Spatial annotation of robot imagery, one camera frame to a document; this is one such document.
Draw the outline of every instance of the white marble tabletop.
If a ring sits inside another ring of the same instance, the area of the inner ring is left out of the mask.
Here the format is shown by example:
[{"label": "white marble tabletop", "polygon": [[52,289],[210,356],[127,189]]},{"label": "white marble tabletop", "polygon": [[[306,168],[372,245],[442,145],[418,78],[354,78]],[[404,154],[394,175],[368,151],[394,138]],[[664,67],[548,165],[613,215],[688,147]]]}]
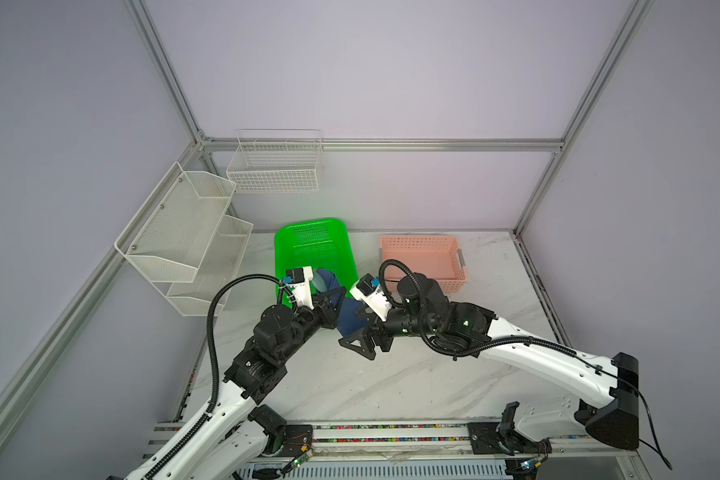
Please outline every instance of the white marble tabletop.
[{"label": "white marble tabletop", "polygon": [[[554,340],[509,233],[450,234],[461,242],[469,277],[469,282],[450,298],[477,303],[521,328]],[[378,272],[381,235],[349,234],[360,276]],[[239,274],[274,274],[273,241],[274,234],[251,235]],[[261,312],[274,300],[275,290],[265,281],[245,282],[232,289],[216,323],[222,375],[252,335]],[[288,420],[470,418],[500,416],[504,406],[516,400],[536,402],[566,393],[502,362],[472,357],[454,362],[432,352],[419,338],[396,338],[389,353],[377,349],[376,360],[370,361],[341,348],[340,337],[337,330],[317,332],[288,360],[288,374],[264,403]],[[210,396],[210,377],[206,351],[185,414],[204,408]]]}]

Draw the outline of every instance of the blue cloth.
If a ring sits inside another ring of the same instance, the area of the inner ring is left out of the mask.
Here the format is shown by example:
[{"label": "blue cloth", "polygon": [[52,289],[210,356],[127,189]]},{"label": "blue cloth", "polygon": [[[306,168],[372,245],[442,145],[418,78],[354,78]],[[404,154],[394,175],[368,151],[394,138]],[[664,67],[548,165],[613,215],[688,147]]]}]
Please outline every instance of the blue cloth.
[{"label": "blue cloth", "polygon": [[[328,292],[330,290],[334,290],[340,287],[340,285],[338,284],[338,280],[336,279],[336,275],[334,275],[333,272],[325,270],[323,268],[318,268],[315,271],[315,274],[320,275],[320,278],[323,280],[323,282],[325,282],[326,290],[320,293]],[[330,301],[334,306],[336,306],[338,304],[339,298],[340,295],[336,294],[333,298],[330,299]],[[360,300],[355,300],[353,298],[344,299],[344,301],[342,302],[342,309],[338,312],[338,321],[336,326],[342,336],[351,335],[354,332],[365,328],[365,326],[368,324],[368,319],[358,316],[355,313],[358,308],[364,305],[365,303],[361,302]]]}]

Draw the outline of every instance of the black electrical wire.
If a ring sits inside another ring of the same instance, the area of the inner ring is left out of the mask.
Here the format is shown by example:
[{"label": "black electrical wire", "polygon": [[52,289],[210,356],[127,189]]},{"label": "black electrical wire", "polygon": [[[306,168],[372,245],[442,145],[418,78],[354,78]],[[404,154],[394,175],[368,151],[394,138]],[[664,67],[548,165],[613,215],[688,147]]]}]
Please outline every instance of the black electrical wire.
[{"label": "black electrical wire", "polygon": [[656,452],[657,454],[659,454],[659,456],[661,457],[661,459],[664,461],[664,465],[666,465],[666,467],[667,467],[669,470],[672,470],[672,464],[670,463],[670,461],[669,461],[669,460],[664,456],[664,454],[662,453],[661,447],[659,447],[659,439],[656,437],[656,430],[655,430],[654,427],[653,427],[653,417],[652,417],[651,414],[650,414],[650,408],[648,408],[648,401],[646,401],[646,398],[643,396],[642,393],[640,393],[640,390],[638,390],[637,387],[635,387],[634,385],[632,385],[631,383],[629,383],[627,380],[625,380],[625,379],[620,379],[618,376],[615,376],[613,373],[606,372],[605,370],[603,370],[602,367],[598,367],[598,366],[592,365],[592,364],[589,363],[587,360],[584,360],[584,359],[582,359],[582,358],[579,358],[578,356],[577,356],[576,358],[577,358],[578,360],[581,360],[582,362],[584,362],[584,364],[586,364],[589,368],[595,369],[596,372],[605,373],[606,375],[615,378],[618,382],[622,382],[624,385],[626,385],[626,386],[628,386],[629,388],[633,389],[634,392],[637,394],[637,396],[640,397],[640,400],[643,400],[643,406],[646,408],[646,415],[648,416],[648,425],[650,426],[650,433],[651,433],[651,435],[653,436],[653,443],[656,444],[656,446],[655,446],[655,447],[652,446],[651,444],[649,444],[648,442],[646,442],[646,441],[643,440],[642,438],[640,438],[640,441],[641,441],[643,444],[645,444],[646,446],[650,447],[651,450],[653,450],[654,452]]},{"label": "black electrical wire", "polygon": [[613,373],[606,372],[602,369],[602,367],[597,367],[589,363],[587,360],[582,359],[576,354],[576,350],[570,349],[566,346],[563,346],[559,343],[550,342],[549,340],[540,339],[535,336],[509,336],[501,339],[491,340],[489,342],[483,343],[481,345],[473,346],[469,349],[462,349],[462,350],[450,350],[442,348],[438,345],[435,345],[432,339],[427,337],[427,334],[424,330],[424,324],[426,320],[426,305],[427,305],[427,297],[424,294],[424,289],[422,288],[421,283],[419,283],[416,276],[413,274],[411,269],[409,269],[403,262],[399,260],[389,259],[382,262],[381,266],[378,269],[378,281],[379,284],[382,287],[382,292],[387,297],[387,300],[397,308],[404,308],[404,305],[400,302],[393,301],[392,295],[389,293],[389,290],[387,289],[386,284],[384,283],[384,270],[387,268],[387,266],[396,266],[400,270],[405,273],[408,278],[411,279],[411,282],[414,284],[414,288],[416,289],[416,293],[418,295],[418,301],[420,305],[420,311],[418,316],[418,332],[419,336],[424,341],[424,344],[428,346],[433,351],[436,351],[437,353],[441,353],[442,355],[452,356],[454,360],[456,360],[458,357],[463,356],[470,356],[477,352],[482,352],[483,350],[488,350],[497,346],[502,345],[509,345],[511,343],[523,343],[525,345],[538,345],[543,346],[547,349],[555,350],[557,352],[563,353],[567,356],[573,357],[577,360],[580,360],[584,362],[588,367],[595,369],[597,372],[605,373],[608,376],[612,376],[615,378],[618,382],[622,382],[624,385],[628,386],[629,388],[633,389],[634,392],[638,395],[640,400],[643,401],[643,406],[646,409],[646,414],[648,416],[648,425],[650,426],[651,435],[653,436],[653,442],[656,444],[655,447],[652,445],[649,445],[647,442],[645,442],[643,439],[640,439],[640,441],[649,446],[651,449],[653,449],[654,452],[659,454],[661,459],[664,461],[664,464],[672,470],[672,464],[670,461],[664,456],[664,454],[661,451],[661,447],[659,447],[659,439],[656,437],[656,430],[653,427],[653,417],[650,414],[650,408],[648,408],[648,402],[646,401],[645,397],[642,393],[640,393],[640,390],[637,389],[634,385],[629,383],[627,380],[620,379],[618,376],[614,375]]},{"label": "black electrical wire", "polygon": [[[405,305],[403,305],[401,302],[396,301],[392,294],[389,293],[389,288],[387,288],[387,282],[384,281],[384,270],[387,269],[388,266],[396,266],[400,270],[403,271],[404,274],[408,275],[409,272],[411,272],[411,269],[409,269],[403,262],[400,260],[384,260],[381,264],[381,266],[378,268],[378,285],[382,288],[382,292],[384,293],[384,296],[387,297],[387,302],[389,302],[393,307],[395,308],[404,308]],[[418,281],[414,281],[414,285],[417,286],[417,293],[419,293],[419,298],[423,299],[423,291],[421,290],[421,285],[418,284]]]},{"label": "black electrical wire", "polygon": [[257,279],[269,280],[270,282],[276,283],[278,287],[280,287],[280,293],[285,291],[288,294],[288,299],[291,301],[292,308],[296,308],[296,298],[294,297],[293,292],[285,288],[285,283],[283,283],[282,280],[272,275],[243,275],[235,278],[231,282],[221,287],[221,289],[213,297],[213,300],[208,307],[208,317],[206,318],[206,343],[208,344],[208,356],[211,360],[212,376],[211,398],[208,401],[208,408],[206,408],[205,413],[197,419],[197,422],[195,422],[192,428],[190,428],[190,430],[184,434],[181,440],[179,440],[172,447],[172,449],[169,450],[167,454],[165,454],[165,456],[158,460],[157,463],[155,463],[155,465],[146,473],[146,475],[144,475],[144,478],[146,480],[152,480],[154,475],[157,474],[168,462],[170,462],[170,460],[174,456],[176,456],[176,454],[184,447],[184,445],[186,445],[192,439],[192,437],[195,436],[195,434],[200,430],[200,428],[205,425],[205,423],[211,418],[211,415],[213,414],[213,409],[216,408],[216,402],[219,399],[219,359],[216,357],[216,342],[214,342],[213,340],[213,317],[216,313],[216,306],[219,304],[219,301],[221,300],[221,297],[224,295],[224,293],[226,293],[233,286],[237,285],[238,283],[245,282],[246,280]]}]

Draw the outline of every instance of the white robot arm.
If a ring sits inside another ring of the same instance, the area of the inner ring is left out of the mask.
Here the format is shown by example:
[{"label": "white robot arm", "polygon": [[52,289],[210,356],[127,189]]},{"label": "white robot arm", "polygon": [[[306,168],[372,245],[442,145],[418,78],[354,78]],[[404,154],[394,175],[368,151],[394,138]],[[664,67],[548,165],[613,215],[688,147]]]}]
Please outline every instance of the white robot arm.
[{"label": "white robot arm", "polygon": [[[400,267],[402,302],[386,290],[384,268]],[[229,475],[272,447],[285,420],[267,406],[259,406],[286,374],[285,363],[319,328],[336,328],[346,289],[312,295],[310,267],[289,270],[286,284],[267,275],[240,277],[225,286],[259,278],[278,283],[292,306],[275,304],[262,313],[246,347],[226,370],[223,382],[214,371],[218,393],[208,408],[195,413],[172,439],[126,480],[217,480]],[[396,260],[382,264],[378,278],[365,275],[350,290],[367,308],[368,325],[339,344],[375,358],[376,346],[387,352],[395,336],[420,336],[432,350],[454,360],[473,356],[500,360],[547,379],[570,394],[537,405],[509,403],[488,442],[513,455],[548,437],[590,435],[624,449],[638,445],[637,360],[620,353],[613,359],[578,352],[527,332],[483,307],[449,302],[437,282],[413,274]],[[212,303],[210,312],[215,311]],[[216,363],[209,314],[209,350]],[[305,451],[284,468],[298,466],[312,454]]]}]

